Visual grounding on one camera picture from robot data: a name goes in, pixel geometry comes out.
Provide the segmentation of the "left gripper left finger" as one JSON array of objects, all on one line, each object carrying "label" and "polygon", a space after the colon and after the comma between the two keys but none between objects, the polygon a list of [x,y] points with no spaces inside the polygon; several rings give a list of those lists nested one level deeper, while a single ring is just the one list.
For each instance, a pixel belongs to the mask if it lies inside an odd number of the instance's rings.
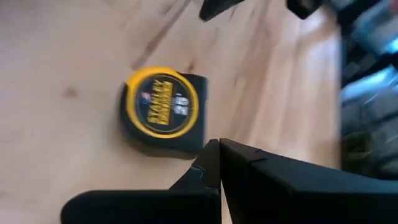
[{"label": "left gripper left finger", "polygon": [[221,224],[220,143],[210,140],[165,190],[91,190],[61,209],[61,224]]}]

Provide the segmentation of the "yellow black tape measure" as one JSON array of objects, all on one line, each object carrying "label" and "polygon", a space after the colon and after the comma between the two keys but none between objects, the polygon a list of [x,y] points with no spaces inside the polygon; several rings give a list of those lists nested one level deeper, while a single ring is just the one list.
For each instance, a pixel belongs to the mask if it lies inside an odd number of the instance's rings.
[{"label": "yellow black tape measure", "polygon": [[126,136],[199,154],[205,141],[207,78],[170,67],[136,70],[122,85],[118,119]]}]

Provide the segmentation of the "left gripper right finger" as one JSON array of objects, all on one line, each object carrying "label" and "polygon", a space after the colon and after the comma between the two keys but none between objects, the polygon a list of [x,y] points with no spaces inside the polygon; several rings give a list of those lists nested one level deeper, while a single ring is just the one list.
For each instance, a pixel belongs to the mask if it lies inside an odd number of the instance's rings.
[{"label": "left gripper right finger", "polygon": [[398,224],[398,181],[378,180],[220,140],[237,224]]}]

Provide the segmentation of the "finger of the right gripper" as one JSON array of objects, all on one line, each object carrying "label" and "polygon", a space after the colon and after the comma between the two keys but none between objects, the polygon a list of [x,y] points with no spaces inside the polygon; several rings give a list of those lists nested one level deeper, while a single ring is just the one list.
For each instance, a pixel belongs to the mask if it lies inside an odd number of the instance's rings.
[{"label": "finger of the right gripper", "polygon": [[288,10],[302,20],[313,14],[322,4],[323,0],[286,0]]},{"label": "finger of the right gripper", "polygon": [[243,2],[244,0],[204,0],[199,12],[199,18],[207,22],[227,9]]}]

